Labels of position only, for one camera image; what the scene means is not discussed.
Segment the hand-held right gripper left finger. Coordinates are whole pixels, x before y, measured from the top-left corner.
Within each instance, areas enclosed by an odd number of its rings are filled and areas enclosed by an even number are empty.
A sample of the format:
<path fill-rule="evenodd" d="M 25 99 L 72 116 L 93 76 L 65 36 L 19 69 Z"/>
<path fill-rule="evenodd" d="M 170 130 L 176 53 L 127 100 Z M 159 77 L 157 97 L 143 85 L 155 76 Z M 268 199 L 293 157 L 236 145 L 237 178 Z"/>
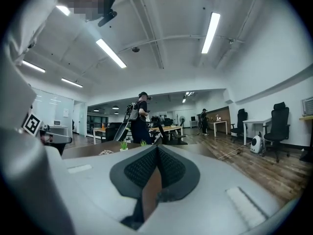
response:
<path fill-rule="evenodd" d="M 116 163 L 110 170 L 110 180 L 120 195 L 140 198 L 143 188 L 157 167 L 158 149 L 153 145 Z"/>

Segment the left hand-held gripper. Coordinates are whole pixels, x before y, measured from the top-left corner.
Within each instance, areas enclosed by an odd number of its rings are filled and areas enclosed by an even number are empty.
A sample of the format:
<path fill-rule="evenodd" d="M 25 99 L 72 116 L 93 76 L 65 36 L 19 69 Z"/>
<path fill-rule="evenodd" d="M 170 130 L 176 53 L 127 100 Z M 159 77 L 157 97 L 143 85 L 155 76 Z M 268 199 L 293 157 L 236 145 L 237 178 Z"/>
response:
<path fill-rule="evenodd" d="M 22 129 L 25 133 L 39 138 L 44 146 L 56 148 L 61 156 L 63 155 L 65 146 L 72 143 L 72 137 L 52 131 L 52 126 L 44 124 L 42 120 L 31 112 L 26 115 Z"/>

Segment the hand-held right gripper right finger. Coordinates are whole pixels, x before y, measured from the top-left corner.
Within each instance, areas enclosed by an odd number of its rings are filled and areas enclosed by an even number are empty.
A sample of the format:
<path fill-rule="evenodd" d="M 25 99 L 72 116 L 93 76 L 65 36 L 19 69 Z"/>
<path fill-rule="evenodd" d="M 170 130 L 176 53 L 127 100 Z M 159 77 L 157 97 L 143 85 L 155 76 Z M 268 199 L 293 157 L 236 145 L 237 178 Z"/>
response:
<path fill-rule="evenodd" d="M 201 174 L 196 164 L 164 145 L 157 147 L 157 167 L 162 186 L 157 194 L 158 202 L 182 200 L 200 181 Z"/>

